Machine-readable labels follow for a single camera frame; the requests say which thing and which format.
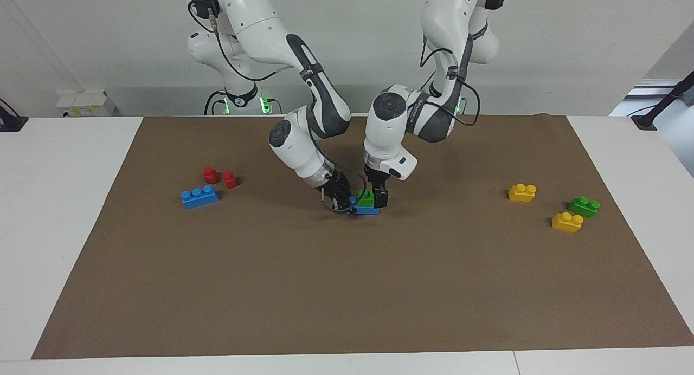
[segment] white wall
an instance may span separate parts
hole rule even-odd
[[[79,84],[106,89],[123,115],[197,114],[220,84],[186,50],[196,26],[184,0],[15,1]],[[430,73],[417,67],[424,0],[272,1],[354,112],[389,84],[418,88]],[[491,16],[500,54],[468,80],[485,113],[607,115],[692,20],[691,0],[508,0]],[[45,64],[20,36],[3,19],[0,94],[29,115],[50,115],[54,77],[44,81]],[[285,110],[309,98],[296,71],[267,85]]]
[[[610,116],[627,116],[633,111],[653,106],[659,102],[659,99],[625,100],[619,103]],[[641,111],[636,115],[645,115],[648,112],[649,110]],[[681,100],[675,100],[658,115],[653,124],[667,145],[674,151],[674,155],[694,176],[694,107],[685,106]]]
[[[694,23],[666,51],[645,78],[682,80],[692,71],[694,71]]]

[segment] brown mat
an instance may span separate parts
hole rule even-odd
[[[146,118],[33,358],[694,345],[566,118],[407,136],[419,167],[379,217],[324,210],[275,121]],[[362,167],[364,122],[325,150]],[[184,209],[208,165],[241,186]],[[517,182],[535,202],[508,201]],[[552,229],[579,195],[600,215]]]

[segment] green indicator light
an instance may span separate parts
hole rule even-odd
[[[468,99],[466,99],[466,98],[460,98],[460,99],[458,100],[458,105],[455,107],[455,113],[456,113],[456,115],[459,115],[459,114],[465,112],[465,109],[467,108],[467,106],[468,106]]]
[[[262,112],[265,115],[272,113],[272,106],[265,98],[260,98],[260,108],[262,108]]]

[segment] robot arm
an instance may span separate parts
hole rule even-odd
[[[235,58],[243,54],[241,45],[230,35],[220,37],[222,47],[226,54],[229,54],[236,70],[243,75],[250,74],[250,67],[246,61]],[[258,95],[258,86],[254,81],[250,81],[238,75],[228,64],[219,51],[215,34],[200,30],[191,35],[188,39],[188,50],[196,61],[206,64],[215,69],[224,82],[224,91],[230,102],[238,108],[246,108],[249,103]]]
[[[429,93],[391,86],[377,96],[367,118],[364,161],[377,209],[388,202],[386,180],[391,176],[406,180],[417,165],[416,158],[402,147],[404,133],[438,143],[453,132],[468,64],[489,62],[498,51],[498,39],[489,31],[486,14],[500,8],[503,1],[427,0],[421,24],[426,46],[436,61]],[[473,44],[477,43],[479,49],[475,50]]]
[[[347,179],[320,153],[315,139],[326,139],[347,131],[350,109],[337,93],[325,70],[308,45],[296,34],[290,34],[280,21],[270,0],[193,0],[198,16],[210,19],[219,36],[219,27],[230,24],[230,31],[243,52],[254,61],[265,64],[284,64],[299,71],[299,76],[312,93],[312,102],[292,111],[271,130],[270,147],[298,177],[320,190],[332,200],[336,212],[351,212],[351,196]],[[232,50],[226,54],[236,54]],[[223,64],[213,66],[218,70]]]

